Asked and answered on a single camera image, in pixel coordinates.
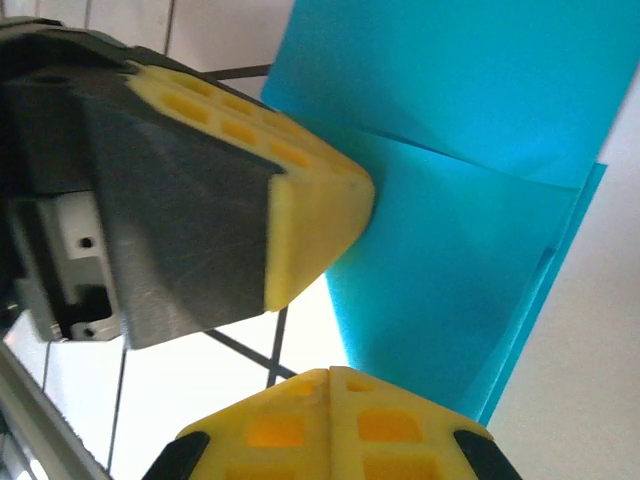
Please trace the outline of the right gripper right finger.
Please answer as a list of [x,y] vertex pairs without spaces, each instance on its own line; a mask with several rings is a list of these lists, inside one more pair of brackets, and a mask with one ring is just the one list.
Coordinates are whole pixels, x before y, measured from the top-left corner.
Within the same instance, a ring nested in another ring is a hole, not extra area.
[[474,420],[348,367],[329,369],[333,479],[519,479]]

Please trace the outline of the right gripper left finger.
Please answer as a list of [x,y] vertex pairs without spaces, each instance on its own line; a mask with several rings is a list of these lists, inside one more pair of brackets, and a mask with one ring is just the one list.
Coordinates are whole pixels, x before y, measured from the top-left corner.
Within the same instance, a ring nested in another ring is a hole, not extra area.
[[146,479],[327,479],[329,371],[296,375],[179,432]]

